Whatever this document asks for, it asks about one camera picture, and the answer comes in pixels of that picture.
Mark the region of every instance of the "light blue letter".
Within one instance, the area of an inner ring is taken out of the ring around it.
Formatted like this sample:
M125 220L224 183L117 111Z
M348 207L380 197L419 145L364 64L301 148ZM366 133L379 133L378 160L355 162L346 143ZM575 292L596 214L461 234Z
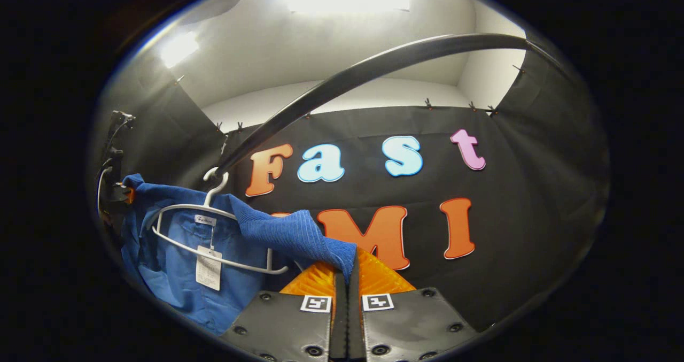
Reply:
M340 166L342 152L337 145L320 144L311 147L302 156L306 162L301 163L297 177L303 182L335 182L344 175L344 168Z
M383 154L391 160L385 162L392 176L415 175L423 168L423 157L418 153L421 144L413 136L393 136L383 142Z

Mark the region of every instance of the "orange letter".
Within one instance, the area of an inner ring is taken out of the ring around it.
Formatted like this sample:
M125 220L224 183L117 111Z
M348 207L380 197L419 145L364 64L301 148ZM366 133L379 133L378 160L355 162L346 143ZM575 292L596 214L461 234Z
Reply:
M283 172L283 158L292 156L292 145L283 144L270 150L257 152L250 159L254 162L252 168L252 184L247 187L245 195L258 196L265 195L273 191L275 186L268 181L268 174L273 176L273 179L278 179Z
M373 252L391 269L405 269L410 262L403 255L403 219L408 211L402 206L387 206L376 211L366 233L361 233L352 216L346 210L327 210L318 214L318 221L325 226L327 237L342 242L356 243L362 249Z
M451 199L440 204L439 209L447 214L449 224L449 248L444 252L446 259L464 257L475 250L470 241L468 209L471 201L465 198Z

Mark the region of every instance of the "curved black rod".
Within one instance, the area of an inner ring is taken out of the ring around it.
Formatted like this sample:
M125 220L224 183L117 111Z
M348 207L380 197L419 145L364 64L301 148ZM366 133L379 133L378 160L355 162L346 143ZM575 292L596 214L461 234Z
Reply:
M516 36L498 34L445 35L404 44L366 58L333 75L278 111L221 160L214 172L224 174L276 133L314 109L371 80L433 58L487 49L532 50L570 78L564 67L534 43Z

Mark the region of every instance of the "pink letter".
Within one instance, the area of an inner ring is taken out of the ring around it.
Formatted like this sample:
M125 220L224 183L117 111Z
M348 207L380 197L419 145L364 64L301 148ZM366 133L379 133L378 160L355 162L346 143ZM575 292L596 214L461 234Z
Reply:
M486 164L484 157L477 157L475 149L472 147L474 144L477 144L477 139L474 136L468 136L466 130L460 129L452 135L452 143L458 144L463 161L471 170L479 171L484 168Z

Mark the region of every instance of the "blue shirt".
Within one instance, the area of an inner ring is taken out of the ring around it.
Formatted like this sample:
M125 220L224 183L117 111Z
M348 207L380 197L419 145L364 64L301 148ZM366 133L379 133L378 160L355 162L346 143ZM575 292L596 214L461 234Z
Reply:
M297 211L274 218L256 211L230 194L215 195L212 207L233 213L236 220L207 211L174 209L164 212L161 233L197 249L199 245L222 254L222 259L266 268L267 248L272 248L273 269L287 265L280 275L268 275L230 265L221 265L220 290L196 281L197 256L157 237L156 212L173 204L203 204L206 193L182 187L149 184L139 174L123 183L135 189L135 200L123 224L122 257L127 271L162 301L181 311L216 335L222 335L257 291L278 291L302 268L322 260L339 268L348 281L354 265L356 245L322 235L310 213ZM196 223L195 215L215 218L213 228Z

